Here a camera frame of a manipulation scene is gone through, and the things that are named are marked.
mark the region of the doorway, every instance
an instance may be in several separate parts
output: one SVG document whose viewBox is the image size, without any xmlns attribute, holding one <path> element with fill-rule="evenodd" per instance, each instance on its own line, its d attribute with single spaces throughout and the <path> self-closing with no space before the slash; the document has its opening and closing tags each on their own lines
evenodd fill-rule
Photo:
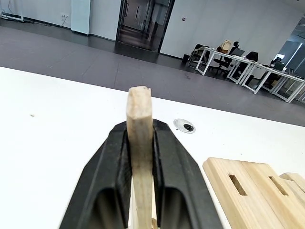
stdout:
<svg viewBox="0 0 305 229">
<path fill-rule="evenodd" d="M 174 0 L 122 0 L 116 40 L 160 52 Z"/>
</svg>

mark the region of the black clamp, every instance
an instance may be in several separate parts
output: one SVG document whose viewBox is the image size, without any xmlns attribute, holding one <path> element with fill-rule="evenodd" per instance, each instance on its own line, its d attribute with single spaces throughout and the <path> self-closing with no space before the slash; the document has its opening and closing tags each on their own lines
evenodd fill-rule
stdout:
<svg viewBox="0 0 305 229">
<path fill-rule="evenodd" d="M 158 227 L 222 229 L 198 164 L 166 123 L 153 121 L 153 179 Z M 131 160 L 126 122 L 116 125 L 85 166 L 60 229 L 124 229 Z"/>
</svg>

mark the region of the office desk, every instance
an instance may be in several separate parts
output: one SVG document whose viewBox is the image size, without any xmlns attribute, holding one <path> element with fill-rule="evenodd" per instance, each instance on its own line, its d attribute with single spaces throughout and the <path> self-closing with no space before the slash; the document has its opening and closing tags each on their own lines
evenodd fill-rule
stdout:
<svg viewBox="0 0 305 229">
<path fill-rule="evenodd" d="M 200 63 L 201 63 L 201 61 L 202 61 L 202 59 L 203 59 L 203 57 L 204 57 L 206 51 L 210 51 L 210 56 L 209 56 L 209 60 L 208 60 L 208 62 L 207 62 L 207 64 L 206 64 L 206 67 L 205 67 L 204 71 L 201 71 L 201 70 L 199 69 L 199 65 L 200 65 Z M 204 49 L 204 51 L 203 51 L 203 53 L 202 53 L 202 55 L 201 55 L 201 57 L 200 57 L 200 60 L 199 60 L 199 62 L 198 62 L 198 64 L 197 64 L 197 66 L 196 66 L 195 69 L 196 69 L 197 71 L 199 71 L 202 75 L 205 75 L 205 73 L 206 73 L 206 71 L 208 70 L 208 68 L 209 68 L 209 66 L 210 66 L 210 64 L 211 64 L 211 62 L 212 62 L 212 60 L 213 60 L 213 58 L 214 58 L 215 55 L 219 55 L 219 56 L 222 56 L 222 57 L 228 57 L 228 58 L 233 59 L 233 60 L 235 61 L 235 63 L 234 63 L 234 65 L 233 65 L 232 69 L 231 69 L 231 70 L 229 71 L 229 73 L 228 73 L 227 78 L 229 78 L 230 80 L 232 80 L 232 81 L 235 82 L 236 84 L 238 84 L 238 83 L 240 82 L 240 80 L 243 79 L 244 75 L 248 72 L 248 70 L 249 70 L 249 69 L 251 68 L 251 66 L 253 65 L 253 62 L 252 62 L 252 61 L 250 61 L 250 60 L 245 60 L 243 57 L 231 56 L 231 55 L 228 55 L 228 54 L 224 54 L 224 53 L 218 52 L 218 51 L 216 51 L 215 49 L 207 48 L 207 47 L 206 47 L 206 48 Z M 239 66 L 239 64 L 240 64 L 241 62 L 247 63 L 248 65 L 247 65 L 246 69 L 244 70 L 244 72 L 242 73 L 242 75 L 241 75 L 241 76 L 238 78 L 238 80 L 237 80 L 237 79 L 233 78 L 232 76 L 234 75 L 235 71 L 237 70 L 237 68 L 238 68 L 238 66 Z"/>
<path fill-rule="evenodd" d="M 252 89 L 251 87 L 245 85 L 245 83 L 247 82 L 247 80 L 249 79 L 250 75 L 252 74 L 253 70 L 255 68 L 261 68 L 267 71 L 267 74 L 263 77 L 262 81 L 259 83 L 258 87 L 256 89 Z M 242 86 L 253 91 L 254 94 L 257 94 L 257 92 L 263 87 L 264 83 L 266 82 L 266 80 L 268 79 L 268 77 L 270 76 L 271 73 L 275 73 L 277 75 L 281 76 L 281 79 L 278 81 L 278 83 L 272 88 L 272 89 L 268 89 L 266 87 L 264 87 L 266 90 L 268 90 L 270 93 L 280 97 L 281 99 L 283 99 L 285 102 L 287 103 L 291 103 L 294 98 L 300 93 L 300 91 L 304 88 L 305 86 L 305 80 L 292 76 L 292 75 L 288 75 L 286 73 L 277 71 L 275 69 L 269 68 L 269 67 L 265 67 L 261 64 L 255 63 L 252 70 L 248 73 L 247 76 L 244 76 L 244 78 L 241 80 L 242 82 Z M 286 82 L 287 79 L 292 79 L 295 80 L 297 82 L 299 82 L 299 86 L 295 89 L 295 91 L 289 96 L 289 98 L 285 98 L 282 95 L 280 95 L 278 93 L 278 91 L 281 89 L 281 87 L 284 85 L 284 83 Z"/>
<path fill-rule="evenodd" d="M 127 95 L 0 67 L 0 228 L 59 227 L 83 167 L 126 120 Z M 225 229 L 230 225 L 202 169 L 208 157 L 305 176 L 304 127 L 158 98 L 152 110 L 198 163 Z M 178 131 L 176 118 L 196 132 Z"/>
</svg>

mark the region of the backpack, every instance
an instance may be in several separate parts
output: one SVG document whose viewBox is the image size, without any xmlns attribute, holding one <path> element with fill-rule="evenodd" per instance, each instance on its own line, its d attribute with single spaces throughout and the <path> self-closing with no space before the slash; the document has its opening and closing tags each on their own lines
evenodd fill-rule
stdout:
<svg viewBox="0 0 305 229">
<path fill-rule="evenodd" d="M 225 40 L 218 48 L 218 52 L 228 53 L 231 48 L 231 41 Z"/>
</svg>

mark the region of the wall outlet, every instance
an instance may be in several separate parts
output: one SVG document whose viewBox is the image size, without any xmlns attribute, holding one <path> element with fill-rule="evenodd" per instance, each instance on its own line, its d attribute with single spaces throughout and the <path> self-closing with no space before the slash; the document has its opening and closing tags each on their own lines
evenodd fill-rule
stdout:
<svg viewBox="0 0 305 229">
<path fill-rule="evenodd" d="M 61 14 L 61 21 L 66 20 L 67 17 L 68 17 L 68 15 L 66 13 L 62 13 Z"/>
</svg>

